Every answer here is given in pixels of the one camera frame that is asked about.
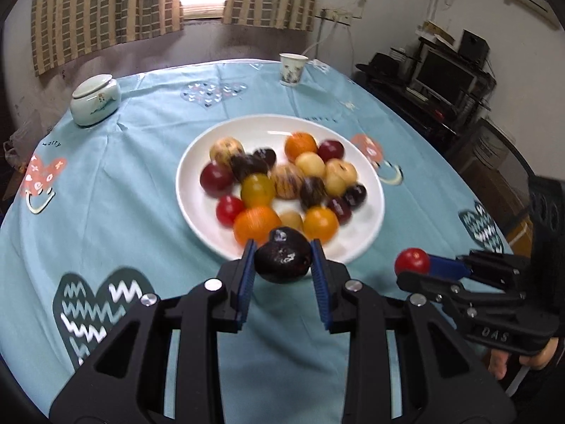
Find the person right hand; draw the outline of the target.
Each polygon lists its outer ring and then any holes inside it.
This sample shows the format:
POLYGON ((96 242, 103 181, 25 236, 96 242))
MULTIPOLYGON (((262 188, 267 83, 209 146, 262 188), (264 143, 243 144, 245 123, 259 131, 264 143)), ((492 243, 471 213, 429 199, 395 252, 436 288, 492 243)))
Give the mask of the person right hand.
MULTIPOLYGON (((534 370, 542 370, 547 366, 555 353, 559 344, 558 338, 551 338, 547 346, 534 357, 521 356, 519 363, 522 366, 530 367, 534 370)), ((502 380, 507 373, 507 362, 510 359, 510 354, 507 352, 493 349, 490 351, 490 360, 488 371, 497 379, 502 380)))

